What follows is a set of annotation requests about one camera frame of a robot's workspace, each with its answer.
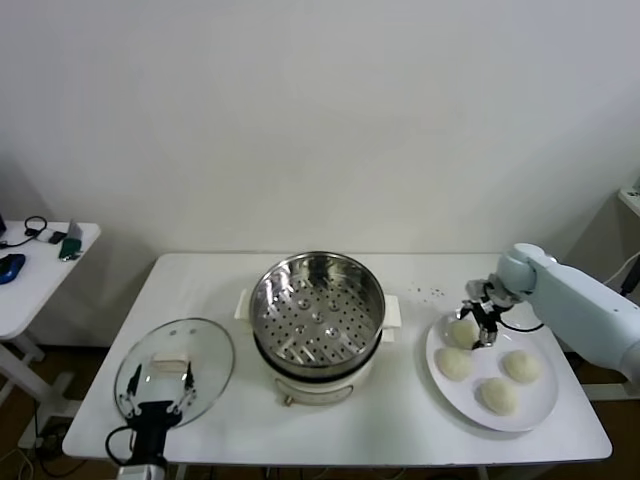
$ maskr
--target blue mouse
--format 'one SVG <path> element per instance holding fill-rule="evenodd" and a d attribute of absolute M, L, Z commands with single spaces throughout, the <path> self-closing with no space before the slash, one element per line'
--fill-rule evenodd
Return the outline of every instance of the blue mouse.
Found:
<path fill-rule="evenodd" d="M 0 285 L 15 280 L 26 259 L 21 253 L 11 253 L 0 258 Z"/>

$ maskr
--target white robotic arm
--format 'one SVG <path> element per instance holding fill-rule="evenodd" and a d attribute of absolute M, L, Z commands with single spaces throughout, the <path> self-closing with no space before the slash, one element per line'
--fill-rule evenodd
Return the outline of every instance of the white robotic arm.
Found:
<path fill-rule="evenodd" d="M 535 245 L 519 243 L 500 257 L 495 275 L 470 282 L 468 289 L 472 300 L 482 297 L 475 304 L 482 308 L 476 320 L 484 333 L 478 346 L 495 341 L 490 335 L 487 341 L 491 321 L 479 316 L 499 316 L 527 301 L 536 316 L 587 361 L 618 370 L 640 385 L 640 308 L 586 273 L 557 263 Z"/>

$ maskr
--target dumpling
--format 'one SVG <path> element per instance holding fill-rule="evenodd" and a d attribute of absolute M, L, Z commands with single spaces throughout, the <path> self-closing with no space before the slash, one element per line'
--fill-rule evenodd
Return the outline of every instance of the dumpling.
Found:
<path fill-rule="evenodd" d="M 480 328 L 473 320 L 455 320 L 451 322 L 450 333 L 460 348 L 471 350 L 480 335 Z"/>
<path fill-rule="evenodd" d="M 446 347 L 436 352 L 436 365 L 449 380 L 461 382 L 473 370 L 470 352 L 459 348 Z"/>
<path fill-rule="evenodd" d="M 524 350 L 516 350 L 505 355 L 502 365 L 507 374 L 519 383 L 533 383 L 542 373 L 540 362 Z"/>
<path fill-rule="evenodd" d="M 480 397 L 485 406 L 498 415 L 512 415 L 518 410 L 518 395 L 502 378 L 490 378 L 480 385 Z"/>

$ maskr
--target table leg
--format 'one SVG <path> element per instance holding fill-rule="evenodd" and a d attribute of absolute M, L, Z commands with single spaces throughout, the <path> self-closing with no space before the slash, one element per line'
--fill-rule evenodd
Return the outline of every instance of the table leg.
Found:
<path fill-rule="evenodd" d="M 7 377 L 8 381 L 12 381 L 40 403 L 36 413 L 40 431 L 42 431 L 51 417 L 73 418 L 80 408 L 81 402 L 67 400 L 63 396 L 64 391 L 73 379 L 73 374 L 69 372 L 61 373 L 54 384 L 49 385 L 3 345 L 0 345 L 0 374 Z M 33 447 L 35 441 L 35 418 L 32 418 L 18 441 L 18 447 L 29 449 Z"/>
<path fill-rule="evenodd" d="M 11 343 L 18 347 L 25 355 L 31 355 L 36 362 L 41 362 L 44 359 L 44 352 L 31 340 L 27 332 L 18 335 L 11 340 Z"/>
<path fill-rule="evenodd" d="M 547 473 L 555 465 L 553 463 L 541 463 L 538 465 L 523 465 L 522 467 L 511 467 L 494 480 L 534 480 L 540 475 Z"/>
<path fill-rule="evenodd" d="M 187 465 L 185 463 L 181 463 L 178 465 L 178 470 L 176 471 L 175 480 L 184 480 L 187 476 Z"/>
<path fill-rule="evenodd" d="M 0 373 L 38 402 L 54 403 L 57 407 L 64 408 L 66 400 L 60 392 L 42 380 L 3 345 L 0 345 Z"/>
<path fill-rule="evenodd" d="M 585 384 L 582 389 L 592 402 L 640 400 L 640 389 L 631 382 Z"/>

